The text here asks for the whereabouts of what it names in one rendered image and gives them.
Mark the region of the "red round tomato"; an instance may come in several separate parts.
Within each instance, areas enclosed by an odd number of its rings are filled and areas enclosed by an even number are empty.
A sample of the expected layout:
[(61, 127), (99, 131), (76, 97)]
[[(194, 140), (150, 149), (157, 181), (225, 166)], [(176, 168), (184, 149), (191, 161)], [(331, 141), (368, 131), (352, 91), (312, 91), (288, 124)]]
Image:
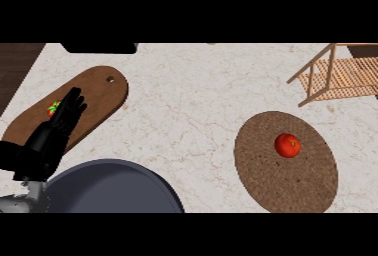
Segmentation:
[(275, 149), (284, 158), (294, 158), (302, 151), (299, 138), (293, 134), (281, 134), (275, 139)]

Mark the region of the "light wooden tiered shelf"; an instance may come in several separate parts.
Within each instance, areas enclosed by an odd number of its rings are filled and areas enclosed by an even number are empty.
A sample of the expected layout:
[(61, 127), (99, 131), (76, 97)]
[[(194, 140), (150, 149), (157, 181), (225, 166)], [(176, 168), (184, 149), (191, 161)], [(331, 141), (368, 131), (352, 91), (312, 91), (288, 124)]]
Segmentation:
[(303, 107), (313, 101), (378, 95), (378, 56), (339, 58), (340, 47), (378, 46), (378, 43), (330, 43), (288, 79), (300, 80), (308, 97)]

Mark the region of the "black appliance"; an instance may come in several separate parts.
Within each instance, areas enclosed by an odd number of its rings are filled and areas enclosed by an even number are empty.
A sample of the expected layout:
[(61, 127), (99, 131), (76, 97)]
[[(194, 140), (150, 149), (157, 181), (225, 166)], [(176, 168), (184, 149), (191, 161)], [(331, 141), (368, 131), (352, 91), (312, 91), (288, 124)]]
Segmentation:
[(135, 43), (64, 43), (62, 46), (70, 53), (135, 54), (138, 52), (138, 45)]

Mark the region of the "dark brown wooden panel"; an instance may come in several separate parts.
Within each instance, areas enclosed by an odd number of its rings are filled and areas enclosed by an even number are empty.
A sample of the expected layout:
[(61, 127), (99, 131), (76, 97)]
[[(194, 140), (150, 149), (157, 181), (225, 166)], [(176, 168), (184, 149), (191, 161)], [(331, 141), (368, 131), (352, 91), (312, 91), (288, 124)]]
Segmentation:
[(45, 43), (0, 43), (0, 115), (45, 46)]

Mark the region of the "brown wooden cutting board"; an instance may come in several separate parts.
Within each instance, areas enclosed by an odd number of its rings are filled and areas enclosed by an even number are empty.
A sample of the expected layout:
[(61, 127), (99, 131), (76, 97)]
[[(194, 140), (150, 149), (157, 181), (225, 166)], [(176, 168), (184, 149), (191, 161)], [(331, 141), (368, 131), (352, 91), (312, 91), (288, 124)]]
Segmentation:
[(20, 114), (11, 122), (2, 139), (24, 145), (43, 121), (49, 120), (48, 107), (64, 98), (73, 87), (82, 89), (88, 108), (73, 131), (67, 149), (70, 151), (114, 112), (129, 95), (129, 83), (123, 73), (111, 66), (95, 66), (83, 71), (54, 92)]

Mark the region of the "red and green vegetable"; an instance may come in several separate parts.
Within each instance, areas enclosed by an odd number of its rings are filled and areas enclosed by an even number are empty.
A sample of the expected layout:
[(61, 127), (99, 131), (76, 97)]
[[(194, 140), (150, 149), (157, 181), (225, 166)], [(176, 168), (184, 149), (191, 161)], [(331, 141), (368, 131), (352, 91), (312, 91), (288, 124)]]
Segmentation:
[(48, 107), (48, 116), (52, 117), (55, 115), (55, 112), (58, 110), (61, 104), (61, 100), (57, 100), (51, 103), (49, 107)]

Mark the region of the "brown round woven placemat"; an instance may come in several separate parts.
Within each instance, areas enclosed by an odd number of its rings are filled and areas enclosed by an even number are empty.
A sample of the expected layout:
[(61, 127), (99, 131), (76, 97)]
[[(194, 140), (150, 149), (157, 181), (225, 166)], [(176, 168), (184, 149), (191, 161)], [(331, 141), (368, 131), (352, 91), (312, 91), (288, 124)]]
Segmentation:
[[(294, 135), (302, 151), (284, 158), (275, 140)], [(235, 167), (250, 196), (269, 212), (325, 212), (339, 190), (331, 148), (316, 129), (294, 115), (268, 111), (243, 125), (235, 139)]]

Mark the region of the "dark grey round pan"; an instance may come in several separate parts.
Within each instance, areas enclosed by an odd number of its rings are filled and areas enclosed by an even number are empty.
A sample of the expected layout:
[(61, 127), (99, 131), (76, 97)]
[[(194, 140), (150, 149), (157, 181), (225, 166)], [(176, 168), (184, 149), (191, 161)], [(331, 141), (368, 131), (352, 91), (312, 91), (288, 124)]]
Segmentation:
[(51, 213), (184, 213), (178, 193), (147, 167), (120, 159), (89, 161), (48, 182)]

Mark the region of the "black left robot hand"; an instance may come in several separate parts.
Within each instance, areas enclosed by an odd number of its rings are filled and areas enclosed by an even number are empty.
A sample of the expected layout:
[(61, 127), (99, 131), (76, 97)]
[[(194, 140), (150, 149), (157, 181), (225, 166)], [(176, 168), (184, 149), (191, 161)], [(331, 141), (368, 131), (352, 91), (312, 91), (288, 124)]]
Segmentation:
[(0, 169), (14, 172), (15, 181), (45, 182), (55, 173), (88, 108), (80, 93), (77, 87), (70, 90), (52, 118), (39, 125), (24, 145), (0, 141)]

